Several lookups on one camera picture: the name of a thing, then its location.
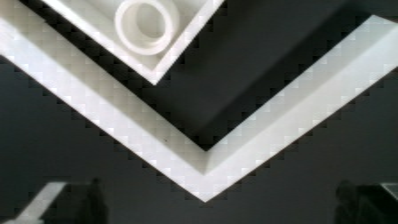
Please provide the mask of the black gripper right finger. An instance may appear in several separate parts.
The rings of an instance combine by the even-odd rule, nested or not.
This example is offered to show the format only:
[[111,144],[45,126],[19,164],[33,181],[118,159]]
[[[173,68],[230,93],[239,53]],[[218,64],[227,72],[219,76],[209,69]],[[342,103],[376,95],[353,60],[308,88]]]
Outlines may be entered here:
[[398,183],[354,185],[342,180],[335,199],[333,224],[398,224]]

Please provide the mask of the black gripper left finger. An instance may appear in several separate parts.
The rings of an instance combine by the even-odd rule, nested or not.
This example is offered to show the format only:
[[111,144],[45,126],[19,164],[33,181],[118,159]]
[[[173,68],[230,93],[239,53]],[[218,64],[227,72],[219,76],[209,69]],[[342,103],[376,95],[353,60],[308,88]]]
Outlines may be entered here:
[[99,180],[47,182],[19,214],[0,224],[107,224]]

